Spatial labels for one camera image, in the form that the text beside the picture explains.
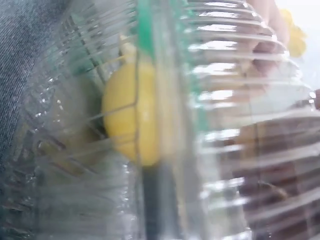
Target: white background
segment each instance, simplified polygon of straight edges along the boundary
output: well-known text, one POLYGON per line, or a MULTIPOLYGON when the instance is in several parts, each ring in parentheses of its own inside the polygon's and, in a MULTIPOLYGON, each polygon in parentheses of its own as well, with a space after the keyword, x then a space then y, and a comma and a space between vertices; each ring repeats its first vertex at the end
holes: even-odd
POLYGON ((320 89, 320 0, 276 0, 280 8, 291 11, 294 23, 307 34, 306 53, 294 59, 312 89, 320 89))

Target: yellow object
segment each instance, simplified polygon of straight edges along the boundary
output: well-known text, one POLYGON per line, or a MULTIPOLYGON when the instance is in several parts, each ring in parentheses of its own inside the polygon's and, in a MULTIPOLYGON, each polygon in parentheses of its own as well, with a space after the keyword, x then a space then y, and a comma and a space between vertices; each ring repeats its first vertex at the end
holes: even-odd
POLYGON ((289 10, 282 9, 280 10, 280 12, 290 32, 290 41, 288 44, 290 56, 294 58, 300 58, 307 49, 307 45, 305 42, 305 38, 307 37, 307 35, 304 33, 304 31, 302 31, 300 27, 295 25, 294 19, 289 10))
POLYGON ((104 127, 117 151, 143 166, 159 160, 155 69, 151 63, 123 65, 106 83, 102 99, 104 127))

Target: denim fabric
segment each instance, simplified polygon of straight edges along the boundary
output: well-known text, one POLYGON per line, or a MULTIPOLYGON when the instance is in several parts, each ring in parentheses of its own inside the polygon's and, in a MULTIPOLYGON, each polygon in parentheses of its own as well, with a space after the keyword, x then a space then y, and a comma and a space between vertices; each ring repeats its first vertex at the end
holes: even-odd
POLYGON ((0 0, 1 170, 12 145, 27 79, 69 3, 70 0, 0 0))

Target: yellow flower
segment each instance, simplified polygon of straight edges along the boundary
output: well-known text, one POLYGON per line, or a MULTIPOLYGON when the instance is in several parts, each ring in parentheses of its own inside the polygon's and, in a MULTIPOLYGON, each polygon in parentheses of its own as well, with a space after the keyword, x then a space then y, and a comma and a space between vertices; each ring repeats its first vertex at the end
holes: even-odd
POLYGON ((300 27, 295 25, 294 19, 289 10, 281 9, 280 12, 290 32, 290 41, 288 44, 290 56, 294 58, 300 58, 307 49, 307 45, 305 42, 305 38, 307 37, 307 35, 300 27))

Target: ridged plastic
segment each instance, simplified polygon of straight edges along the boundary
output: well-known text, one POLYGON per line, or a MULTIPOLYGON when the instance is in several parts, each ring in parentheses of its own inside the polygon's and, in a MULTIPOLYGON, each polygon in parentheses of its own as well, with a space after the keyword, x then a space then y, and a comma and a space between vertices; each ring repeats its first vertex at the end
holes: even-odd
POLYGON ((137 108, 136 89, 101 112, 110 77, 145 64, 136 2, 75 1, 26 90, 1 193, 7 238, 316 240, 320 115, 285 46, 244 0, 146 2, 157 163, 117 151, 141 129, 104 129, 137 108))

